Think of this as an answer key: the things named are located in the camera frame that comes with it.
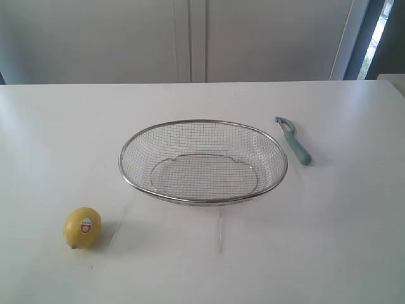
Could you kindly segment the yellow lemon with sticker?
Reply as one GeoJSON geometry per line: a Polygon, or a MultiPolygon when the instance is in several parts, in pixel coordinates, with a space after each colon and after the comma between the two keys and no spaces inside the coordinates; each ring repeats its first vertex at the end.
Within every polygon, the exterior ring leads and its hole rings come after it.
{"type": "Polygon", "coordinates": [[[93,208],[77,208],[66,219],[63,236],[71,249],[86,249],[101,233],[100,214],[93,208]]]}

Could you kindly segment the teal handled peeler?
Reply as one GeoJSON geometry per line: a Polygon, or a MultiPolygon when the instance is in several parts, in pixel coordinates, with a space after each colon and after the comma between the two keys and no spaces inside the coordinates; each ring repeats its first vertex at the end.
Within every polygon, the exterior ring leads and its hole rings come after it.
{"type": "Polygon", "coordinates": [[[282,117],[275,117],[275,121],[283,130],[283,135],[291,150],[294,152],[296,158],[301,165],[309,165],[312,161],[311,155],[301,145],[301,143],[295,138],[296,127],[288,119],[282,117]]]}

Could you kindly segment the window strip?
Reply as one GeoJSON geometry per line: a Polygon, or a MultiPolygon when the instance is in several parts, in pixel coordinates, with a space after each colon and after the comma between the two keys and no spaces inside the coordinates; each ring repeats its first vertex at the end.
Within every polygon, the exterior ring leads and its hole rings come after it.
{"type": "Polygon", "coordinates": [[[389,19],[390,12],[392,10],[393,5],[394,5],[393,0],[384,1],[382,8],[378,11],[379,12],[378,20],[376,22],[371,23],[373,25],[372,26],[373,32],[372,32],[372,36],[370,38],[370,43],[366,50],[366,54],[363,59],[363,63],[359,70],[358,80],[366,79],[368,70],[370,69],[371,63],[373,61],[373,57],[376,53],[378,44],[380,42],[380,39],[383,34],[387,20],[389,19]]]}

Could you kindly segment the white cabinet doors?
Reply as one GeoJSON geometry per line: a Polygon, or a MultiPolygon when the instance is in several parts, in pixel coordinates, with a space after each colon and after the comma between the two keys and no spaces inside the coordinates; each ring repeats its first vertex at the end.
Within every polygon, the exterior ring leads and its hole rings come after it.
{"type": "Polygon", "coordinates": [[[328,80],[352,1],[2,1],[26,84],[328,80]]]}

